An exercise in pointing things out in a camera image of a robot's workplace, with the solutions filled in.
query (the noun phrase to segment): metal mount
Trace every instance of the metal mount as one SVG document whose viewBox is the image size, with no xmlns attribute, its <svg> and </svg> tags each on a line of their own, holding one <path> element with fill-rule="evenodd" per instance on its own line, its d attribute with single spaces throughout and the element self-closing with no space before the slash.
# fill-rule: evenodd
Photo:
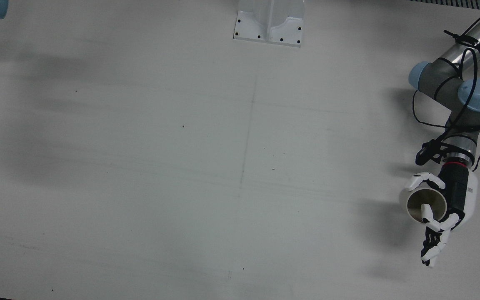
<svg viewBox="0 0 480 300">
<path fill-rule="evenodd" d="M 240 0 L 233 38 L 301 47 L 303 0 Z"/>
</svg>

